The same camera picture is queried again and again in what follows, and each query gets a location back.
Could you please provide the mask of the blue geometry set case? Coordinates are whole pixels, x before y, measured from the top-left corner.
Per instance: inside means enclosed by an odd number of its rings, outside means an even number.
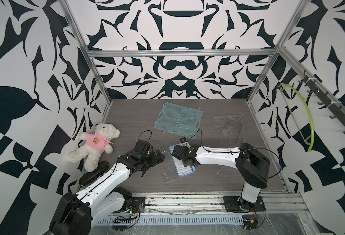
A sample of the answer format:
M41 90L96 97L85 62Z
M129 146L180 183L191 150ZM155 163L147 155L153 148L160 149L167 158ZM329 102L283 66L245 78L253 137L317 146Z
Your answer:
M182 144L173 145L173 146L169 147L169 151L170 151L171 155L174 152L174 149L176 146L179 146L178 150L182 149L181 152L184 151L184 147L182 146ZM193 174L195 172L194 166L184 166L183 161L178 159L178 158L175 158L174 156L172 157L172 160L173 160L176 172L177 172L179 177L188 176L188 175Z

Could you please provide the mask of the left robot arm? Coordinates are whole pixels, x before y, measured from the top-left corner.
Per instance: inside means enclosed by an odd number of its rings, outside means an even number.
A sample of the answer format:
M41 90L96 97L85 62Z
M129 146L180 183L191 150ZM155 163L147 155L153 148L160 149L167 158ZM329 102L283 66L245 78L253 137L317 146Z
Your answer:
M66 193L61 198L49 231L53 235L88 235L99 221L130 206L132 194L120 184L135 172L146 173L164 159L160 150L154 150L149 142L139 140L91 185L76 194Z

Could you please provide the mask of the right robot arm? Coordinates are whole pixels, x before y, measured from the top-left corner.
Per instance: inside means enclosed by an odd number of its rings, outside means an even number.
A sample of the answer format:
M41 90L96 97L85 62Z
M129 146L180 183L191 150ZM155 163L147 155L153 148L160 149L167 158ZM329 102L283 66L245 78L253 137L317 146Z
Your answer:
M212 148L203 145L179 144L172 157L184 166L221 165L237 169L245 180L239 201L255 205L262 189L267 187L270 160L248 143L234 148Z

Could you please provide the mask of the teal ruler set case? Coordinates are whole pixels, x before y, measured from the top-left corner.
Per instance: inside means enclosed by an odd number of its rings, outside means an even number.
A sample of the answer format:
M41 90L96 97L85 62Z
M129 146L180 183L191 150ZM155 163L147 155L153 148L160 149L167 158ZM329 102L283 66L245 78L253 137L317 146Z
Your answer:
M200 110L166 102L154 123L154 128L195 140L202 116L203 112Z

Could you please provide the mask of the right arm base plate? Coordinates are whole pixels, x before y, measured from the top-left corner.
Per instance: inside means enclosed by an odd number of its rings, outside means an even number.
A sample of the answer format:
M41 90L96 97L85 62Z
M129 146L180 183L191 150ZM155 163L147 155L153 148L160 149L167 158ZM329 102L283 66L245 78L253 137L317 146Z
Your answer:
M266 207L261 196L257 197L255 203L243 199L241 196L224 196L224 206L226 211L233 213L265 212Z

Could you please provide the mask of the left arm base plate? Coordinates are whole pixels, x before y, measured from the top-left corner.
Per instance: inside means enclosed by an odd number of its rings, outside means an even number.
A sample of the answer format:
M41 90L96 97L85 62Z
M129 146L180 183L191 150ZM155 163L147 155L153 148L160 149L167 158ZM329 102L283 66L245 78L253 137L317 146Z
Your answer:
M122 212L139 213L145 209L145 197L129 197L126 198L121 208Z

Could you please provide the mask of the clear lid of blue case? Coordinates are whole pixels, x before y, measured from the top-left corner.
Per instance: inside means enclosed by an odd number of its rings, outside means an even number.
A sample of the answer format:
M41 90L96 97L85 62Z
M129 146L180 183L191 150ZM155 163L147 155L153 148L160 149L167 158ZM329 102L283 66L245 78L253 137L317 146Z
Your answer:
M161 173L161 179L164 184L170 183L178 178L178 174L173 164L160 164L157 166L157 169Z

